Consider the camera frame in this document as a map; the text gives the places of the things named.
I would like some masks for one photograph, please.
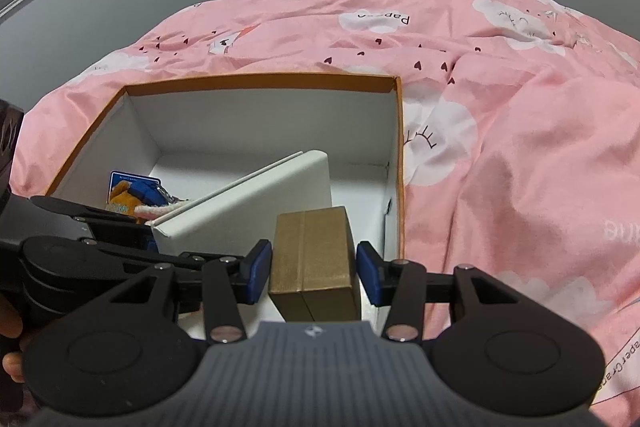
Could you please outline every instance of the hand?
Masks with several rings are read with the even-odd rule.
[[[10,339],[17,339],[21,333],[22,320],[20,315],[9,301],[0,294],[0,335]],[[22,355],[20,353],[5,355],[4,359],[2,359],[2,367],[14,381],[24,382],[22,377]]]

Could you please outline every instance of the stuffed animal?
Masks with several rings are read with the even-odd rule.
[[[141,204],[161,206],[167,201],[152,182],[122,180],[111,189],[107,210],[134,216],[136,207]]]
[[[153,219],[157,219],[158,217],[164,216],[164,214],[173,212],[174,210],[185,206],[185,204],[188,203],[190,202],[176,201],[175,203],[169,203],[164,206],[149,206],[148,204],[140,204],[135,208],[134,216],[136,216],[138,219],[142,219],[143,221],[151,221]]]

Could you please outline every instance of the bed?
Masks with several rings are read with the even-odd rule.
[[[553,0],[215,0],[45,96],[11,185],[52,193],[124,86],[271,72],[401,79],[404,256],[471,263],[588,330],[593,412],[640,416],[640,42]],[[429,336],[448,324],[426,310]]]

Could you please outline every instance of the pink duvet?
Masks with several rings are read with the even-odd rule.
[[[640,43],[553,0],[216,0],[49,93],[12,172],[43,193],[124,84],[262,71],[402,79],[406,251],[473,263],[586,328],[593,411],[640,416]],[[428,334],[447,324],[427,312]]]

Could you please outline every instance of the cloud pattern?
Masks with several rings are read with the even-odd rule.
[[[468,109],[448,102],[424,82],[402,88],[404,184],[426,187],[446,178],[471,158],[478,126]]]
[[[338,22],[345,30],[363,31],[385,34],[394,33],[399,28],[409,25],[411,17],[395,10],[386,12],[372,12],[360,9],[351,13],[338,15]]]
[[[551,32],[539,18],[495,0],[475,0],[473,7],[492,25],[501,29],[500,33],[511,49],[539,48],[564,56],[564,46],[551,43]]]
[[[513,271],[501,272],[496,279],[585,329],[595,325],[614,308],[612,301],[598,299],[587,277],[564,280],[555,288],[535,277],[525,280]]]
[[[78,76],[73,77],[66,83],[67,86],[80,84],[89,76],[101,74],[117,73],[124,70],[148,71],[149,59],[136,55],[127,55],[125,52],[111,52],[106,57],[96,62],[93,66],[86,68]]]
[[[567,15],[571,15],[572,17],[575,17],[577,19],[584,16],[584,13],[580,13],[578,12],[578,10],[568,8],[567,6],[562,6],[561,4],[557,3],[554,0],[536,0],[536,1],[539,1],[542,4],[546,4],[548,6],[551,6],[557,12],[566,13]]]
[[[231,33],[223,37],[218,37],[209,45],[209,53],[212,55],[224,55],[229,46],[236,42],[241,32]]]

